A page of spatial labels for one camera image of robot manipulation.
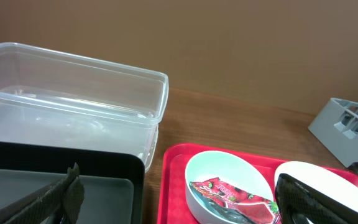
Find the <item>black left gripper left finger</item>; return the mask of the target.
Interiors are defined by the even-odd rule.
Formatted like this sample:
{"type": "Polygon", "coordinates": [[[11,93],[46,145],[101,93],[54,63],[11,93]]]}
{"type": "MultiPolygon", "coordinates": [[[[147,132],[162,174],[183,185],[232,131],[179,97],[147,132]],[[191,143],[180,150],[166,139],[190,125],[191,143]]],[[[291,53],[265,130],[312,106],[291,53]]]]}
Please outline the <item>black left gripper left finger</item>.
{"type": "Polygon", "coordinates": [[[0,209],[0,224],[76,223],[84,199],[75,164],[63,178],[0,209]]]}

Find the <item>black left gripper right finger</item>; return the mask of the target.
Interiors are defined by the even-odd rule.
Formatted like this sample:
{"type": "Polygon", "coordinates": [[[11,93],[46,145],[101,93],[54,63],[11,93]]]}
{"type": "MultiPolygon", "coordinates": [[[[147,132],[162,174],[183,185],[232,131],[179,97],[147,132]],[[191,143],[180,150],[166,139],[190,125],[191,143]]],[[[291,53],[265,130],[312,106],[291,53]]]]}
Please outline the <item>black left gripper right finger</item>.
{"type": "Polygon", "coordinates": [[[278,176],[275,199],[282,224],[358,223],[358,212],[288,174],[278,176]]]}

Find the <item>light blue plate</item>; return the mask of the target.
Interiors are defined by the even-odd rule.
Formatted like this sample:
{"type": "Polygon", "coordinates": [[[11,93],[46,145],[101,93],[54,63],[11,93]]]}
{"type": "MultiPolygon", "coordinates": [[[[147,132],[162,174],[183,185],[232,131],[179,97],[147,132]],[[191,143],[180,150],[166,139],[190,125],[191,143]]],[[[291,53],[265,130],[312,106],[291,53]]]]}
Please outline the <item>light blue plate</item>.
{"type": "Polygon", "coordinates": [[[279,165],[274,179],[278,180],[280,174],[288,174],[358,212],[358,175],[299,161],[279,165]]]}

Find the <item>red snack wrapper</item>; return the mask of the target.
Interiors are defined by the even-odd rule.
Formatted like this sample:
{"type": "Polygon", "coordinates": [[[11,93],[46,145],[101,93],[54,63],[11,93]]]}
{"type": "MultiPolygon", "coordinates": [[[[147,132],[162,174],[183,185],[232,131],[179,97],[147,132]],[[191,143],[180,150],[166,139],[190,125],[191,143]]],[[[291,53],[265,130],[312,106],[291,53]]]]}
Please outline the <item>red snack wrapper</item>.
{"type": "Polygon", "coordinates": [[[239,189],[218,177],[190,182],[189,187],[208,211],[226,221],[256,224],[281,222],[276,202],[239,189]]]}

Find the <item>light blue small bowl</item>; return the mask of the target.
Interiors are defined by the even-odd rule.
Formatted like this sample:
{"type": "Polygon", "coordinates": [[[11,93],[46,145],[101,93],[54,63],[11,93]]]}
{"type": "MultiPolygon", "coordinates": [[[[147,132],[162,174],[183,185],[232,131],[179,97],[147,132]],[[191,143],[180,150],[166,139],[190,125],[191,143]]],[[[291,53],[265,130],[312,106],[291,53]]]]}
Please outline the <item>light blue small bowl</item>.
{"type": "Polygon", "coordinates": [[[199,223],[234,223],[208,211],[189,187],[190,182],[202,182],[215,177],[239,189],[274,201],[272,189],[265,177],[250,163],[227,152],[201,152],[193,156],[185,168],[186,202],[199,223]]]}

